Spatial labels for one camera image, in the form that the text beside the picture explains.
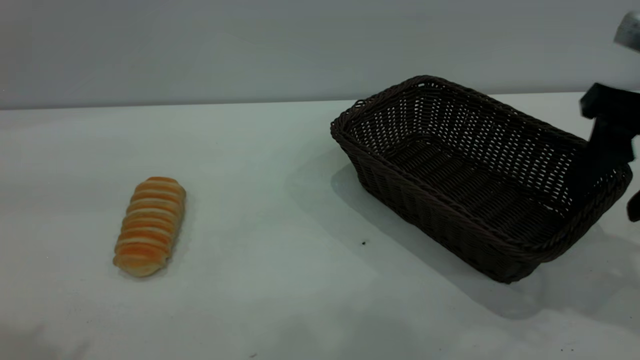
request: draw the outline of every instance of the basket rim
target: basket rim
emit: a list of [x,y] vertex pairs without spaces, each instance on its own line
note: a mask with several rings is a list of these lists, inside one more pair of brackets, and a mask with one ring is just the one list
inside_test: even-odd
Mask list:
[[[548,239],[545,243],[542,243],[539,245],[532,245],[531,247],[528,247],[528,246],[525,246],[524,243],[520,241],[516,241],[514,237],[509,236],[492,226],[489,226],[485,221],[471,214],[467,209],[465,209],[463,206],[458,204],[456,201],[452,200],[446,194],[436,190],[431,185],[420,180],[418,177],[415,177],[414,175],[405,172],[404,170],[402,170],[401,168],[399,168],[398,166],[396,166],[395,164],[391,163],[389,160],[384,158],[382,155],[379,155],[373,150],[369,149],[368,147],[360,144],[348,133],[348,127],[350,125],[353,125],[352,121],[357,119],[358,116],[361,114],[361,112],[367,109],[370,109],[372,107],[378,106],[381,103],[385,102],[387,99],[405,91],[406,89],[419,85],[421,83],[425,83],[427,81],[430,83],[436,83],[436,84],[442,85],[443,87],[446,86],[448,88],[454,88],[456,91],[463,92],[468,97],[487,103],[488,105],[494,106],[498,110],[508,112],[511,116],[518,117],[520,118],[520,120],[526,121],[531,125],[534,125],[542,130],[547,130],[552,134],[555,133],[558,135],[562,135],[565,137],[565,139],[567,139],[568,141],[571,141],[575,145],[584,146],[586,144],[586,141],[584,139],[579,138],[574,134],[571,134],[567,131],[559,129],[547,122],[536,119],[530,115],[527,115],[515,109],[514,107],[504,104],[503,102],[500,102],[498,100],[495,100],[485,94],[482,94],[470,88],[465,88],[464,86],[450,82],[446,79],[439,78],[436,76],[429,76],[429,75],[416,76],[414,78],[403,81],[398,85],[391,86],[390,88],[382,91],[381,93],[373,95],[364,100],[357,101],[352,107],[350,107],[350,109],[342,112],[340,116],[331,123],[332,136],[334,137],[334,139],[336,139],[336,141],[338,141],[338,143],[340,143],[340,141],[348,142],[353,147],[356,147],[360,151],[361,155],[370,157],[374,161],[380,162],[382,165],[389,168],[390,170],[395,172],[397,175],[405,178],[406,180],[411,182],[412,185],[416,186],[419,190],[421,190],[422,192],[426,192],[428,195],[432,196],[437,201],[441,202],[441,204],[449,208],[449,210],[455,212],[459,216],[459,218],[464,219],[464,221],[468,225],[471,225],[477,231],[481,231],[482,233],[490,235],[492,238],[495,238],[497,241],[499,241],[499,244],[496,244],[496,245],[498,245],[499,248],[501,248],[502,252],[509,254],[510,256],[513,256],[513,257],[520,257],[521,255],[526,254],[527,259],[531,259],[532,256],[535,256],[536,258],[539,258],[541,262],[551,261],[556,257],[558,257],[560,254],[562,254],[564,251],[560,253],[558,253],[557,251],[558,248],[561,247],[563,244],[562,239],[566,238],[566,235],[571,233],[573,228],[580,223],[582,218],[585,215],[587,215],[584,210],[592,209],[593,206],[598,202],[597,198],[599,197],[592,197],[587,203],[585,203],[585,205],[582,207],[580,211],[577,211],[576,213],[573,213],[570,216],[568,216],[566,218],[567,221],[564,223],[564,226],[560,230],[558,230],[556,235],[553,236],[551,239]],[[621,180],[621,182],[624,182],[623,178],[625,176],[631,176],[632,173],[628,165],[625,165],[624,167],[622,167],[621,170],[622,171],[617,172],[616,175],[618,176],[619,180]]]

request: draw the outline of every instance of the white table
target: white table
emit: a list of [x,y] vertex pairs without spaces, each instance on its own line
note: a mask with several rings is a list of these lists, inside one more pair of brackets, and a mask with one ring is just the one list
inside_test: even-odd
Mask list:
[[[496,96],[588,137],[579,97]],[[0,111],[2,359],[640,357],[639,181],[498,284],[360,187],[329,134],[352,103]],[[189,201],[169,267],[136,280],[111,259],[148,176]]]

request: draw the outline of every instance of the bread roll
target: bread roll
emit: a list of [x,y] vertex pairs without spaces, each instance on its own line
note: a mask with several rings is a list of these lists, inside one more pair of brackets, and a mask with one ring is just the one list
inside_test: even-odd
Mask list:
[[164,267],[184,216],[186,192],[174,179],[150,177],[136,187],[122,220],[113,264],[143,277]]

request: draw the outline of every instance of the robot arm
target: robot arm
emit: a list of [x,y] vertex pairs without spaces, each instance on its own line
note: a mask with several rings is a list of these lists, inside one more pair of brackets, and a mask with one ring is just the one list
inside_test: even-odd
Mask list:
[[[622,20],[614,41],[640,51],[640,13]],[[594,84],[580,100],[582,115],[595,119],[584,156],[568,174],[573,197],[580,197],[613,168],[635,159],[632,140],[640,135],[640,94]],[[627,204],[627,215],[640,220],[640,192]]]

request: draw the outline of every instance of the wicker basket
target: wicker basket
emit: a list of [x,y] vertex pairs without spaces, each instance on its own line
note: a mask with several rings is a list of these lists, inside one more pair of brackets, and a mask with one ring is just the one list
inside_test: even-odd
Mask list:
[[572,199],[583,139],[431,76],[356,102],[331,132],[369,193],[506,283],[567,251],[632,178],[625,165]]

